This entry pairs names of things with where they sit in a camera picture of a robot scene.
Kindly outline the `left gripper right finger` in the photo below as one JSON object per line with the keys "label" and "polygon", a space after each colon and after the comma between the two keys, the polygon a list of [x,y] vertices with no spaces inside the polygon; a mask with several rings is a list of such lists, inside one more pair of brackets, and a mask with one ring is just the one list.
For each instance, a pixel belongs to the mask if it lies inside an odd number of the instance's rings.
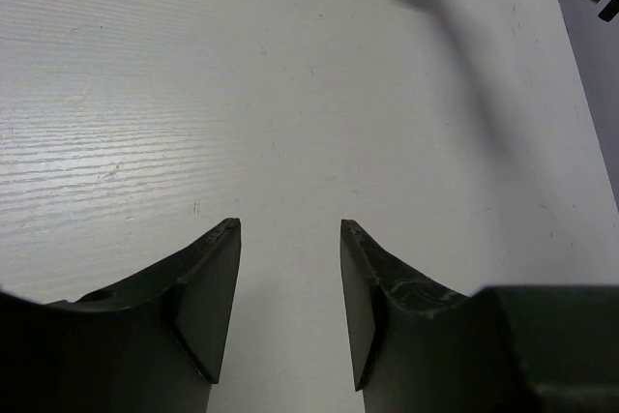
{"label": "left gripper right finger", "polygon": [[498,285],[465,296],[340,226],[355,389],[368,412],[614,412],[618,290]]}

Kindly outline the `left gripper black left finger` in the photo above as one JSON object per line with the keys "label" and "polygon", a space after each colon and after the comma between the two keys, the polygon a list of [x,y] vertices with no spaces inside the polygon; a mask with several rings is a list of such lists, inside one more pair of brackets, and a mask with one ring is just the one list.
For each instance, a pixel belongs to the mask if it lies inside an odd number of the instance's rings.
{"label": "left gripper black left finger", "polygon": [[203,412],[221,366],[241,257],[227,219],[80,299],[1,296],[5,412]]}

